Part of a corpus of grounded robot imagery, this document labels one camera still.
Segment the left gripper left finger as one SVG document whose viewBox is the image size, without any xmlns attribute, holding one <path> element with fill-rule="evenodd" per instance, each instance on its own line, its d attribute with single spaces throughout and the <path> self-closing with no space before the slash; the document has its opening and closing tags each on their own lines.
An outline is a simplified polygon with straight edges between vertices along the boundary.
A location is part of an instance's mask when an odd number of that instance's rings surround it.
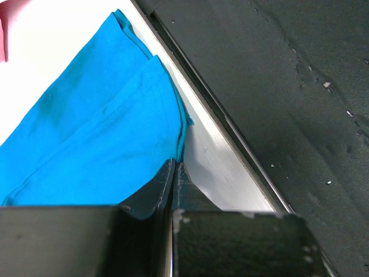
<svg viewBox="0 0 369 277">
<path fill-rule="evenodd" d="M 175 161 L 118 205 L 1 208 L 2 276 L 169 276 Z"/>
</svg>

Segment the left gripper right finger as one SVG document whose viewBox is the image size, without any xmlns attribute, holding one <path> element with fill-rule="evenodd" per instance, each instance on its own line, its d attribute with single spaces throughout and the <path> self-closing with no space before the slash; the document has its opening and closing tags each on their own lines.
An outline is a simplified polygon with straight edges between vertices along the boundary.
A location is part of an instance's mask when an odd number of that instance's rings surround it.
<svg viewBox="0 0 369 277">
<path fill-rule="evenodd" d="M 176 167 L 174 276 L 328 276 L 319 245 L 293 214 L 222 211 Z"/>
</svg>

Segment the teal blue t shirt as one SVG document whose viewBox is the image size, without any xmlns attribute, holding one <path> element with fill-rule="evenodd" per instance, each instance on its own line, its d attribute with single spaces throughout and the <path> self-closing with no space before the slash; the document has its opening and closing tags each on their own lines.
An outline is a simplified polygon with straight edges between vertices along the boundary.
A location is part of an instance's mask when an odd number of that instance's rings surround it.
<svg viewBox="0 0 369 277">
<path fill-rule="evenodd" d="M 1 204 L 118 204 L 182 160 L 191 123 L 160 58 L 114 11 L 1 145 Z"/>
</svg>

